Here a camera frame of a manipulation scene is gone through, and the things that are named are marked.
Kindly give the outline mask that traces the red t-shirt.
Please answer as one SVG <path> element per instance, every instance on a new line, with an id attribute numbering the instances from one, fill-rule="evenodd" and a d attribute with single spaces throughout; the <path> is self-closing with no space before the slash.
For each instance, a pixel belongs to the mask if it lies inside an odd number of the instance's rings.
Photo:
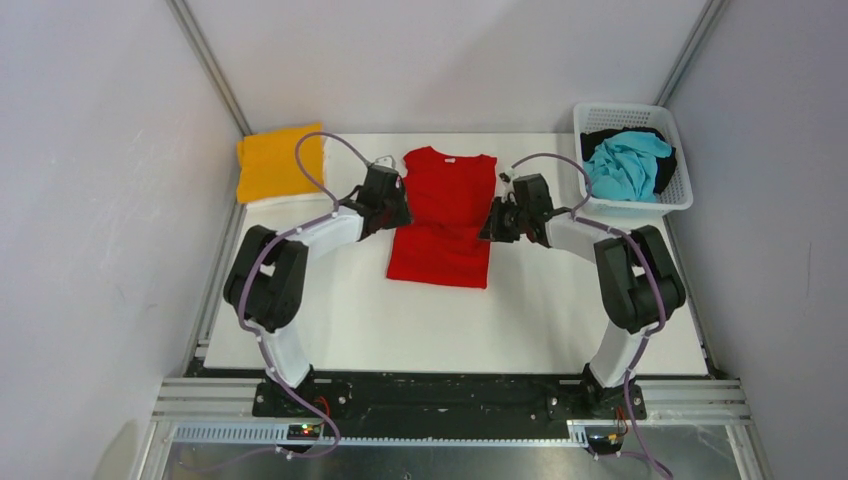
<path id="1" fill-rule="evenodd" d="M 404 164 L 413 221 L 395 232 L 387 278 L 485 289 L 490 243 L 478 235 L 495 195 L 497 159 L 426 146 L 408 152 Z"/>

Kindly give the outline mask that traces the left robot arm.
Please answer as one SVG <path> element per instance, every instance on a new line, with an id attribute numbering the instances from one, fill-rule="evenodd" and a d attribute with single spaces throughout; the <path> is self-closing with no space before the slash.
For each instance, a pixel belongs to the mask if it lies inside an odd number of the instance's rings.
<path id="1" fill-rule="evenodd" d="M 351 194 L 333 200 L 330 212 L 283 232 L 262 225 L 247 230 L 223 299 L 240 327 L 256 337 L 268 376 L 280 384 L 277 403 L 290 415 L 305 415 L 316 399 L 314 387 L 304 382 L 312 365 L 294 324 L 308 263 L 412 220 L 402 175 L 373 164 Z"/>

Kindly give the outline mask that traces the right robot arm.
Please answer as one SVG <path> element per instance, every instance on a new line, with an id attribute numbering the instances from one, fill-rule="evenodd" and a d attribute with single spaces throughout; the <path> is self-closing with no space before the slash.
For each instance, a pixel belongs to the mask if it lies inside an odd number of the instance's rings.
<path id="1" fill-rule="evenodd" d="M 479 239 L 513 243 L 525 238 L 577 255 L 596 268 L 608 324 L 584 368 L 580 399 L 588 414 L 606 417 L 630 389 L 648 339 L 685 303 L 668 245 L 653 225 L 624 230 L 554 207 L 540 174 L 500 178 L 506 191 L 494 198 Z"/>

